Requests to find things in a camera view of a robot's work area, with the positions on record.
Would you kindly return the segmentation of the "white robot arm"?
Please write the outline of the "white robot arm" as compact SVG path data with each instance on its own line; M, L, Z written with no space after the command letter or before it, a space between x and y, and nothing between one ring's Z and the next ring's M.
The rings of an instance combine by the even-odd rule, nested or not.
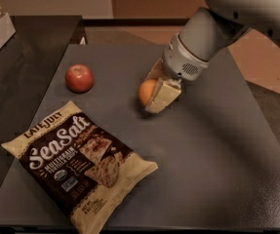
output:
M205 0L184 28L170 40L146 78L154 80L144 109L159 113L181 93L183 81L193 82L211 59L254 29L280 48L280 0Z

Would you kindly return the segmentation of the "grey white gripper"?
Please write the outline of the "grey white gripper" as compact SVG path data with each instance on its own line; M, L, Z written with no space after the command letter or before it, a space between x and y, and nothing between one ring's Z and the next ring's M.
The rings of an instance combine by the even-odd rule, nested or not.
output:
M173 79L162 79L163 67L165 73ZM154 63L146 76L146 79L156 80L152 96L144 109L152 114L160 113L180 95L181 79L195 81L208 67L209 63L192 54L176 34L165 47L162 59Z

